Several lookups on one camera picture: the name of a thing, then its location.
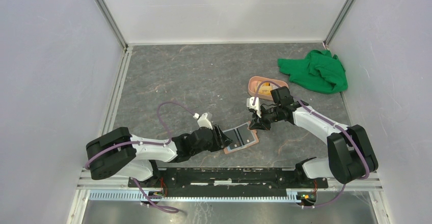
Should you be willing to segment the tan leather card holder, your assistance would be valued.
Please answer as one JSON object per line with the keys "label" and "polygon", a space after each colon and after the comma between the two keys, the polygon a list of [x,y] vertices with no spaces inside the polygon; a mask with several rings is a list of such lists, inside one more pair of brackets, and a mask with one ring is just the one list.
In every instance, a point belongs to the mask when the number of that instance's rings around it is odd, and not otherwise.
{"label": "tan leather card holder", "polygon": [[224,149],[225,154],[237,152],[259,143],[256,130],[250,130],[250,121],[237,127],[224,130],[223,133],[228,136],[232,142]]}

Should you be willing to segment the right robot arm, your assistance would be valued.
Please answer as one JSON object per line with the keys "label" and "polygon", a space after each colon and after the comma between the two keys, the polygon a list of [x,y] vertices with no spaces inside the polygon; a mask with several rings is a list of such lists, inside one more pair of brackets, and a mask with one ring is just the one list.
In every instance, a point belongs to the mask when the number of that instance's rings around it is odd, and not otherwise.
{"label": "right robot arm", "polygon": [[246,106],[252,113],[250,129],[270,130],[271,125],[284,121],[301,127],[327,147],[325,158],[309,158],[295,166],[294,181],[308,187],[317,178],[334,178],[341,184],[366,179],[379,168],[379,163],[364,127],[348,126],[317,112],[307,102],[293,97],[288,87],[271,91],[273,105],[261,104],[250,97]]}

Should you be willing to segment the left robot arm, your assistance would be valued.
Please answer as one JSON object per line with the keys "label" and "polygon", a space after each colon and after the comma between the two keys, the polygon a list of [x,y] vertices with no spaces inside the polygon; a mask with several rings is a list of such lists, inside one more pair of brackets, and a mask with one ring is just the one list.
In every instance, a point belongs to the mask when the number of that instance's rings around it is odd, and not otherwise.
{"label": "left robot arm", "polygon": [[139,137],[127,127],[119,127],[87,143],[85,169],[93,180],[120,175],[154,187],[160,181],[155,161],[184,162],[203,151],[222,150],[232,142],[218,125],[165,140]]}

